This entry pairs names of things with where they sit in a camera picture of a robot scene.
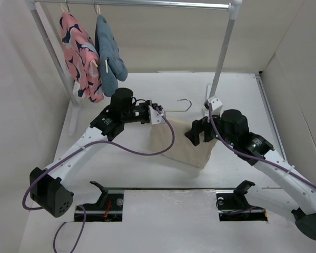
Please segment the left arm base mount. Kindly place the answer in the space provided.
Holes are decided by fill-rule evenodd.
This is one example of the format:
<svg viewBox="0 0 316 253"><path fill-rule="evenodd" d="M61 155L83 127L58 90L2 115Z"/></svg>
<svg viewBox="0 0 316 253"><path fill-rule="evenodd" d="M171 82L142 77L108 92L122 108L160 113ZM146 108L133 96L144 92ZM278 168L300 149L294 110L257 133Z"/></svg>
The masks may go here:
<svg viewBox="0 0 316 253"><path fill-rule="evenodd" d="M106 188L96 181L90 184L98 188L100 195L96 201L83 203L84 211L80 207L75 208L75 222L122 222L124 189Z"/></svg>

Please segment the beige trousers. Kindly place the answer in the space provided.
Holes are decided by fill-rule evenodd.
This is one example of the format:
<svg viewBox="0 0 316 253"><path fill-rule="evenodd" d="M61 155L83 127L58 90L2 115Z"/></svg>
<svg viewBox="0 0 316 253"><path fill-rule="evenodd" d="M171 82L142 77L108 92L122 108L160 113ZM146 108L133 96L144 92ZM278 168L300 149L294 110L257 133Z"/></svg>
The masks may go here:
<svg viewBox="0 0 316 253"><path fill-rule="evenodd" d="M217 140L211 142L201 141L199 145L194 146L191 141L184 136L185 132L191 129L191 123L177 118L168 118L175 133L175 142L164 156L175 161L189 164L199 169L204 169L210 160L212 149ZM149 148L153 152L159 152L166 149L172 141L172 133L169 126L165 124L153 125L150 132Z"/></svg>

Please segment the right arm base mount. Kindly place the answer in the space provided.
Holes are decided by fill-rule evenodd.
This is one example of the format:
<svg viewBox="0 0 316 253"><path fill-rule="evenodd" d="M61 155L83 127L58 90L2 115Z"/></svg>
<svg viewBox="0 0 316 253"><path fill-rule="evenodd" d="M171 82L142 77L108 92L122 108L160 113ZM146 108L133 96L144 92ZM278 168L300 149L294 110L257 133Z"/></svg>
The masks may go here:
<svg viewBox="0 0 316 253"><path fill-rule="evenodd" d="M231 191L216 193L216 207L219 211L219 221L268 221L266 210L250 205L245 195L255 186L251 181L243 181Z"/></svg>

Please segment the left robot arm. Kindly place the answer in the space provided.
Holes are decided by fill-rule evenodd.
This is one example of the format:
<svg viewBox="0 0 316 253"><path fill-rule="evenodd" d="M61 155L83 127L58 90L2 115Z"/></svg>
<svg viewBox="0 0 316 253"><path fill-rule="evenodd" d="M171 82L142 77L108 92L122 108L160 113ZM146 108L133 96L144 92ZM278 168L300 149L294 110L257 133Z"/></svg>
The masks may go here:
<svg viewBox="0 0 316 253"><path fill-rule="evenodd" d="M102 148L113 145L128 123L158 125L165 123L162 106L150 100L137 100L132 90L118 88L107 105L92 120L84 134L56 161L29 174L27 194L53 217L68 211L74 200L70 182Z"/></svg>

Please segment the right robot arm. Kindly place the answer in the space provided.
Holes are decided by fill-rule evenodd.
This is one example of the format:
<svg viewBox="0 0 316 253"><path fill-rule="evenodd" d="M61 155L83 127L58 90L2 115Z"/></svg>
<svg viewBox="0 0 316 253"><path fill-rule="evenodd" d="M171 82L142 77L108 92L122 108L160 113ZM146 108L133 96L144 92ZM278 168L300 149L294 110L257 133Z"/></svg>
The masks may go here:
<svg viewBox="0 0 316 253"><path fill-rule="evenodd" d="M285 196L266 193L254 182L243 181L233 192L238 208L235 213L253 207L268 209L289 221L308 238L316 241L316 185L299 174L295 167L285 161L274 146L264 137L249 130L248 120L239 110L222 111L223 104L213 96L204 103L208 115L192 123L185 133L194 146L219 140L241 160L272 179Z"/></svg>

